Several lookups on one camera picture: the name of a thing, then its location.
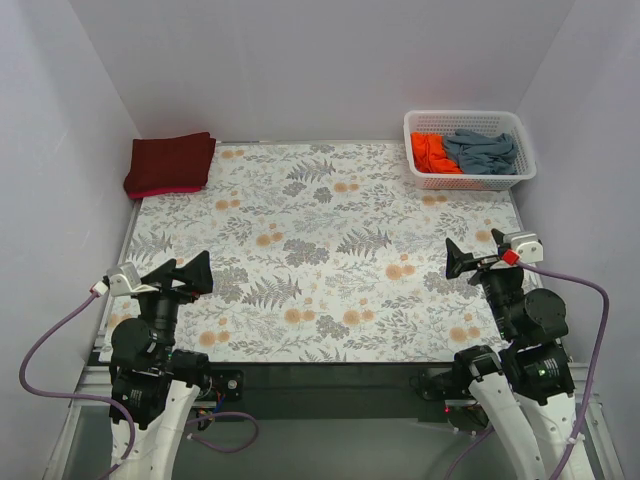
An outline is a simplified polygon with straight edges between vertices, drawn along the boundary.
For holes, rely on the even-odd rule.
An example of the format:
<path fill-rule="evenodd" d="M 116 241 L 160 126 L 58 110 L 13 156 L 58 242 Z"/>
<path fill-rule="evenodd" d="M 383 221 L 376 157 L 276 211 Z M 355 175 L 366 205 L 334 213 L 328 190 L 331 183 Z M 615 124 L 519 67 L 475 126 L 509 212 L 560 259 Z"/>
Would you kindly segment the grey blue t shirt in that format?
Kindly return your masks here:
<path fill-rule="evenodd" d="M 514 175 L 518 146 L 509 134 L 488 137 L 458 129 L 443 137 L 444 150 L 464 174 Z"/>

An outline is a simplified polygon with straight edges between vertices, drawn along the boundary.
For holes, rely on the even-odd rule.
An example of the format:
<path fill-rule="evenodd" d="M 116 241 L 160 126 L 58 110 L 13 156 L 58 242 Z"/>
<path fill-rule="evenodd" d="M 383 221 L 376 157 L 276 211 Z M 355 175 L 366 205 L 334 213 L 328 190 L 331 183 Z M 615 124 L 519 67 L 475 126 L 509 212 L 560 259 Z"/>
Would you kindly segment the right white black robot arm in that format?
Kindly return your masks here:
<path fill-rule="evenodd" d="M 543 247 L 529 232 L 492 232 L 495 255 L 476 257 L 446 240 L 445 276 L 469 272 L 481 286 L 500 337 L 508 346 L 486 345 L 454 356 L 452 383 L 475 399 L 505 448 L 519 479 L 591 479 L 584 439 L 573 434 L 575 384 L 560 340 L 568 333 L 566 304 L 546 288 L 526 291 L 520 260 L 538 262 Z"/>

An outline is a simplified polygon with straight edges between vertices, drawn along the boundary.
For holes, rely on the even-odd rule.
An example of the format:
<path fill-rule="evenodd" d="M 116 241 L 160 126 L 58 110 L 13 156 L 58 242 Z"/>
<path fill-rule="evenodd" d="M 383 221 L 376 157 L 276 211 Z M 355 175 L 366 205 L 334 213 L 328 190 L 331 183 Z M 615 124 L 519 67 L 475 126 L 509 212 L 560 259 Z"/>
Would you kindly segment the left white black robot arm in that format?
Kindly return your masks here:
<path fill-rule="evenodd" d="M 171 259 L 145 276 L 126 262 L 107 273 L 110 293 L 137 301 L 139 314 L 111 334 L 112 479 L 170 478 L 195 400 L 213 386 L 203 353 L 180 350 L 179 309 L 213 290 L 210 254 Z"/>

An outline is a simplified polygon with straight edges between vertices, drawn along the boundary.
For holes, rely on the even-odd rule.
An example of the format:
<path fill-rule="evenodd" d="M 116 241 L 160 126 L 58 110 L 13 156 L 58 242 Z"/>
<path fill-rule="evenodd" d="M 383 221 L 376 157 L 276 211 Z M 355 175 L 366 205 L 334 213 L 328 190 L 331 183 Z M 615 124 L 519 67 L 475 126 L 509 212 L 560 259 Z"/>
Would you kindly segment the crumpled orange t shirt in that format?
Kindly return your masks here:
<path fill-rule="evenodd" d="M 441 135 L 412 132 L 410 135 L 414 165 L 421 173 L 462 174 L 443 146 Z"/>

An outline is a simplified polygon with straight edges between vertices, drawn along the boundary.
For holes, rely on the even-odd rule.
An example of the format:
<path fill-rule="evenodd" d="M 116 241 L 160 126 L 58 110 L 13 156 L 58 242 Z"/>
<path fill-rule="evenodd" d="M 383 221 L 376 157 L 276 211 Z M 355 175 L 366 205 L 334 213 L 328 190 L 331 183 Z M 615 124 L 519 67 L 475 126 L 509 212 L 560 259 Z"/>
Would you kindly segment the folded dark red shirt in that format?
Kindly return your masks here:
<path fill-rule="evenodd" d="M 166 139 L 135 139 L 123 188 L 131 199 L 195 193 L 208 183 L 216 140 L 209 132 Z"/>

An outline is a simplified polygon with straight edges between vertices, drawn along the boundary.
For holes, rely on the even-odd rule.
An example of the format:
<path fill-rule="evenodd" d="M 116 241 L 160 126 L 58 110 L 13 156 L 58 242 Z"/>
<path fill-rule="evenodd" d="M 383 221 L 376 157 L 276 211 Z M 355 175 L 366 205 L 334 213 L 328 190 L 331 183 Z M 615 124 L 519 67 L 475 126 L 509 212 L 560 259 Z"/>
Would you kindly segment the floral patterned table mat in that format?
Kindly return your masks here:
<path fill-rule="evenodd" d="M 509 193 L 419 189 L 399 144 L 230 145 L 204 190 L 143 200 L 125 258 L 209 252 L 175 338 L 215 362 L 439 362 L 502 347 L 482 290 L 444 275 L 447 240 L 485 256 L 493 229 L 519 229 Z"/>

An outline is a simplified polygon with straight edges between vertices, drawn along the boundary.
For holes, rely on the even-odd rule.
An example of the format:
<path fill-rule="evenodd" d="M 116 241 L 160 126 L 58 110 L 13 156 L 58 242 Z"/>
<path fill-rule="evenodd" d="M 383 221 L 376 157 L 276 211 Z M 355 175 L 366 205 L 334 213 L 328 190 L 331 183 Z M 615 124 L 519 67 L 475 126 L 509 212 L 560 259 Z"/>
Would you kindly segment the white plastic mesh basket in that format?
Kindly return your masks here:
<path fill-rule="evenodd" d="M 403 129 L 421 189 L 503 191 L 537 173 L 526 130 L 510 112 L 412 110 Z"/>

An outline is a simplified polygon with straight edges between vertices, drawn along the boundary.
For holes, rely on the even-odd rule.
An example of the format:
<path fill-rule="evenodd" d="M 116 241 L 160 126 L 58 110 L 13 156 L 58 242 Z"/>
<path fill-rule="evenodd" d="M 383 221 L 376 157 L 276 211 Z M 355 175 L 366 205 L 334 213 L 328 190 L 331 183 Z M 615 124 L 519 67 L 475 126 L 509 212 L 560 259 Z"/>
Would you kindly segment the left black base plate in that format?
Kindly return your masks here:
<path fill-rule="evenodd" d="M 201 402 L 240 401 L 244 395 L 242 370 L 212 370 L 204 375 L 204 384 L 197 397 Z"/>

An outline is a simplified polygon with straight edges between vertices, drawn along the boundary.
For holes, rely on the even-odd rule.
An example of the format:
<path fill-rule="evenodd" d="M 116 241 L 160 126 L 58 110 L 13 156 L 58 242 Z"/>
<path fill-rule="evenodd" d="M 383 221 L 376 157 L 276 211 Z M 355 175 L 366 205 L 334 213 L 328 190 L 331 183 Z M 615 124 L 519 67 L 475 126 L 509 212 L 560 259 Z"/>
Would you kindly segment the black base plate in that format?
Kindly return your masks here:
<path fill-rule="evenodd" d="M 465 391 L 454 379 L 451 368 L 428 368 L 418 374 L 417 393 L 426 400 L 462 400 Z"/>
<path fill-rule="evenodd" d="M 204 384 L 197 397 L 201 402 L 240 401 L 244 395 L 242 370 L 212 370 L 204 375 Z"/>

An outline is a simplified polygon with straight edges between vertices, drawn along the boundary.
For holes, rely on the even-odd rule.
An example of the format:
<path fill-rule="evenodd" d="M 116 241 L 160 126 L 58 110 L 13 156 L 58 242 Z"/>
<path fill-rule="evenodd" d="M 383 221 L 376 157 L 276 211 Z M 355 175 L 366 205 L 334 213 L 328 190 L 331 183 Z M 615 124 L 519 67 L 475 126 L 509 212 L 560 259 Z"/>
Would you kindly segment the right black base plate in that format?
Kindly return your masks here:
<path fill-rule="evenodd" d="M 428 368 L 418 374 L 417 393 L 426 400 L 462 400 L 465 391 L 454 379 L 451 368 Z"/>

